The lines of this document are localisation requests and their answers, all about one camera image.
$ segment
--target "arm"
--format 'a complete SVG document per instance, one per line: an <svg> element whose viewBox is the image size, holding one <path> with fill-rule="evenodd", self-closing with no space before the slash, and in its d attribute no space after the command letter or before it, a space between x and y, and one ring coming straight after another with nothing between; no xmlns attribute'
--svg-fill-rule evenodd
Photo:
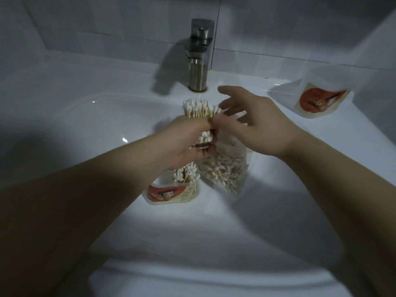
<svg viewBox="0 0 396 297"><path fill-rule="evenodd" d="M188 148L209 129L206 119L177 119L158 134L1 191L0 291L46 294L164 170L207 155Z"/></svg>
<svg viewBox="0 0 396 297"><path fill-rule="evenodd" d="M241 87L219 91L231 96L220 104L226 115L247 114L239 121L216 116L213 124L290 166L381 296L396 295L396 188L298 128L269 98Z"/></svg>

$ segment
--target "hand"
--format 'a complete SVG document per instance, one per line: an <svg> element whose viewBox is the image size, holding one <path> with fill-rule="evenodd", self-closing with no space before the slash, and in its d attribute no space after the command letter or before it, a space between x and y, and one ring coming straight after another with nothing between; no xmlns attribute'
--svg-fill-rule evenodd
<svg viewBox="0 0 396 297"><path fill-rule="evenodd" d="M208 131L211 128L208 119L189 119L185 115L181 115L158 133L160 139L158 146L159 148L165 148L165 154L170 160L169 169L179 169L195 160L213 154L216 151L214 145L217 140L216 137L213 138L212 145L207 149L191 147L197 142L203 131Z"/></svg>
<svg viewBox="0 0 396 297"><path fill-rule="evenodd" d="M230 98L219 104L227 109L212 118L212 125L234 135L248 148L266 155L281 156L301 132L288 117L267 98L260 97L240 86L219 86L221 94ZM246 110L238 120L230 117Z"/></svg>

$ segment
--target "person's left hand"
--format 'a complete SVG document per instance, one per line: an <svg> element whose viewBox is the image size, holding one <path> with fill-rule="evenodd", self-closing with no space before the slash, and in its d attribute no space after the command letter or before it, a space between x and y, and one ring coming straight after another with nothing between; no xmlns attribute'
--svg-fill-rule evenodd
<svg viewBox="0 0 396 297"><path fill-rule="evenodd" d="M187 118L181 115L174 119L164 130L159 132L161 143L159 148L164 148L169 157L169 169L179 169L195 160L202 159L216 151L217 137L213 138L211 146L207 149L191 147L197 142L203 131L211 129L210 121L206 118Z"/></svg>

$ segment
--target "faucet handle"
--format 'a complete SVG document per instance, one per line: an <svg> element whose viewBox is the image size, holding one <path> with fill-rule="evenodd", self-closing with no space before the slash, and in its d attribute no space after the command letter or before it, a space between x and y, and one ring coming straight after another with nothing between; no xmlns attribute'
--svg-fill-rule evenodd
<svg viewBox="0 0 396 297"><path fill-rule="evenodd" d="M191 20L191 36L199 39L213 38L215 21L208 19Z"/></svg>

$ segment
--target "stainless steel faucet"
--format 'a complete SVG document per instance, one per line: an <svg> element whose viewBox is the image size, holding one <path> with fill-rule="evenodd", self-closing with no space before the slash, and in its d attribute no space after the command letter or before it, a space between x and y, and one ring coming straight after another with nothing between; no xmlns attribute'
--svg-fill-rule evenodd
<svg viewBox="0 0 396 297"><path fill-rule="evenodd" d="M207 90L207 70L214 29L213 20L191 20L191 36L185 45L185 50L190 65L189 89L193 92L202 93Z"/></svg>

